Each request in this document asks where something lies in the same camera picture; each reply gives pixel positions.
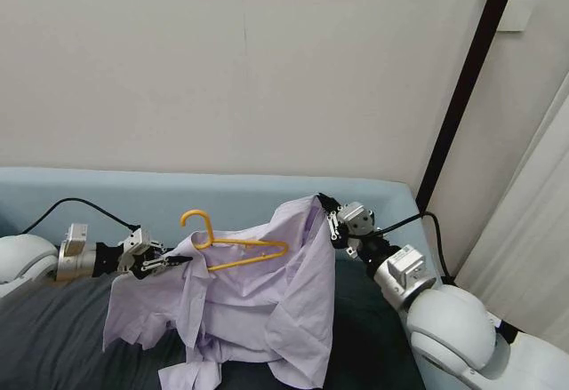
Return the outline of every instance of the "yellow clothes hanger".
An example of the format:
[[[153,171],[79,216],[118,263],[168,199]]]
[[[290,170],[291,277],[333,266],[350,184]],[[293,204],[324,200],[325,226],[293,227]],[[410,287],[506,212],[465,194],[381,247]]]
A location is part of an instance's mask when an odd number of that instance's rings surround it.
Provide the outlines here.
[[[215,238],[213,236],[213,229],[212,229],[212,221],[210,220],[210,216],[207,212],[202,210],[191,210],[186,211],[180,217],[180,225],[182,227],[186,226],[186,220],[194,215],[199,215],[200,217],[204,218],[205,221],[205,230],[207,231],[207,242],[201,244],[195,244],[194,247],[197,250],[205,250],[212,246],[214,243],[229,243],[235,245],[245,245],[245,246],[280,246],[282,250],[279,252],[275,252],[273,254],[261,254],[259,257],[254,257],[252,259],[240,259],[238,261],[233,261],[231,263],[224,263],[219,264],[218,266],[207,267],[210,272],[215,272],[217,270],[222,270],[224,268],[230,267],[238,267],[243,266],[245,264],[252,264],[252,263],[259,263],[260,261],[267,261],[269,259],[276,259],[278,257],[282,257],[288,252],[288,243],[280,242],[280,241],[258,241],[258,240],[250,240],[246,241],[243,239],[224,239],[224,238]]]

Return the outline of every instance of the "dark gray bedsheet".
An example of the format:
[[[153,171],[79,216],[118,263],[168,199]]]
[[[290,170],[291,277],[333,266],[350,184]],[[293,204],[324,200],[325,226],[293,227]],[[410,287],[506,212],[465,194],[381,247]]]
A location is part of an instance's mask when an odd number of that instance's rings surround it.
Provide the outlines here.
[[[184,362],[175,330],[150,350],[116,341],[101,352],[111,276],[42,288],[0,311],[0,388],[158,389]],[[333,350],[325,389],[422,389],[405,333],[356,261],[337,261]],[[219,389],[290,388],[264,363],[223,364]]]

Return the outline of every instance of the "light blue headboard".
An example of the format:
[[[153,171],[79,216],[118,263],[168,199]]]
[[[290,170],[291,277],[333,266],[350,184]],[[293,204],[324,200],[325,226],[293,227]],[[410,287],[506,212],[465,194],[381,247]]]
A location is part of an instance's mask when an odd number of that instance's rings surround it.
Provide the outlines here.
[[[196,220],[180,227],[184,211],[206,210],[214,228],[233,230],[266,222],[280,203],[317,192],[342,203],[362,202],[376,212],[380,227],[418,212],[407,185],[374,179],[0,167],[0,236],[18,234],[63,197],[83,197],[127,222],[148,227],[154,239],[173,247],[203,225]],[[73,222],[89,224],[88,239],[93,242],[111,244],[125,238],[123,227],[80,203],[62,204],[32,233],[59,243]],[[419,221],[390,233],[389,240],[412,244],[434,270]],[[428,390],[466,388],[422,358],[417,364]]]

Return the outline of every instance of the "black cable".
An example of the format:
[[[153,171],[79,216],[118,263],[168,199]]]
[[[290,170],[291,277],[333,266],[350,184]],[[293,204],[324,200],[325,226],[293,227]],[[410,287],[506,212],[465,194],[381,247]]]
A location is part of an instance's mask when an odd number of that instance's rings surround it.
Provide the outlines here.
[[[100,206],[95,205],[93,202],[89,202],[86,201],[85,199],[81,199],[80,197],[66,197],[64,199],[60,199],[59,201],[57,201],[56,203],[54,203],[49,210],[47,210],[44,215],[42,215],[39,219],[37,219],[31,226],[29,226],[28,228],[26,228],[24,231],[22,231],[20,234],[21,235],[25,235],[27,233],[29,233],[34,227],[36,227],[39,223],[41,223],[42,221],[44,221],[44,219],[50,215],[53,210],[55,210],[55,208],[57,208],[59,205],[61,205],[64,202],[80,202],[80,203],[84,203],[85,205],[89,205],[90,207],[94,208],[95,210],[97,210],[98,212],[105,214],[107,217],[109,217],[110,219],[113,219],[114,221],[116,221],[118,224],[127,227],[129,230],[131,230],[132,232],[135,231],[136,229],[139,228],[139,226],[135,226],[134,224],[128,224],[126,221],[122,221],[119,217],[111,214],[108,211],[103,210]]]
[[[377,230],[377,231],[372,232],[368,235],[363,235],[363,236],[349,235],[349,237],[354,237],[356,239],[367,239],[368,237],[373,237],[373,236],[383,236],[389,232],[392,232],[393,230],[397,230],[398,228],[404,226],[405,224],[409,224],[412,221],[415,221],[416,219],[422,219],[425,216],[431,217],[433,219],[433,222],[435,223],[435,232],[437,234],[438,259],[441,263],[441,268],[443,269],[443,274],[445,275],[445,277],[452,279],[451,274],[448,271],[448,267],[446,266],[445,255],[443,254],[443,240],[441,238],[441,227],[438,224],[437,216],[435,214],[433,214],[432,212],[429,212],[429,211],[420,212],[419,214],[412,215],[408,219],[403,219],[403,220],[399,221],[398,223],[395,223],[389,227],[385,227],[381,230]]]

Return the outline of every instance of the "white curtain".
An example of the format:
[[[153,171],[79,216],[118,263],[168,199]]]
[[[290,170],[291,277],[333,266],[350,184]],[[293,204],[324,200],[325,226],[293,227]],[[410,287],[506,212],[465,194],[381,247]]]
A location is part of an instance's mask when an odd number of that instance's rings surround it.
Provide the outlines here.
[[[569,76],[457,283],[569,352]]]

